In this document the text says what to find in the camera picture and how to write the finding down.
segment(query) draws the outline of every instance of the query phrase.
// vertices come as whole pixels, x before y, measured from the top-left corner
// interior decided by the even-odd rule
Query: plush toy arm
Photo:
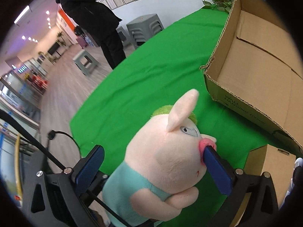
[[[196,187],[191,187],[183,192],[169,197],[165,202],[176,209],[182,209],[192,205],[198,198],[199,191]]]
[[[176,209],[161,201],[149,189],[140,189],[130,197],[132,208],[145,218],[169,221],[181,213],[181,209]]]

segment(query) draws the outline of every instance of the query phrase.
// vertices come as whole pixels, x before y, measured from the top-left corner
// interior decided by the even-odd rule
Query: green hair tuft
[[[173,107],[172,105],[166,105],[166,106],[160,107],[156,111],[153,112],[151,117],[154,117],[156,115],[161,115],[161,114],[169,114],[172,107]],[[194,122],[195,125],[198,124],[198,120],[197,120],[196,115],[194,113],[191,113],[188,118],[192,122]]]

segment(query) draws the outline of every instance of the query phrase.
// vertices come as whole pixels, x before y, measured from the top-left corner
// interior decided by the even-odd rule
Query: black jacket
[[[80,27],[99,40],[116,30],[121,19],[96,0],[56,0]]]

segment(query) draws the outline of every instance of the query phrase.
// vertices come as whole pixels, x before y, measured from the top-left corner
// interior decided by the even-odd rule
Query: pink snout
[[[217,145],[210,139],[208,138],[203,138],[202,140],[200,140],[199,142],[199,151],[200,151],[200,158],[201,158],[201,164],[204,164],[203,161],[203,153],[204,153],[204,149],[206,148],[206,146],[212,146],[214,150],[217,151]]]

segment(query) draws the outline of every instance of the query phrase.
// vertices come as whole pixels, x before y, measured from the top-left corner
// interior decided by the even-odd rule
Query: screw
[[[242,175],[244,172],[243,172],[243,170],[242,170],[241,168],[237,168],[237,169],[236,169],[236,173],[237,173],[238,175]]]
[[[264,172],[263,175],[264,175],[266,178],[270,178],[270,173],[269,173],[269,172]]]
[[[70,167],[64,169],[65,174],[70,174],[71,172],[72,172],[72,169]]]
[[[36,175],[37,175],[37,177],[41,177],[41,176],[43,175],[43,171],[38,171],[38,172],[36,173]]]

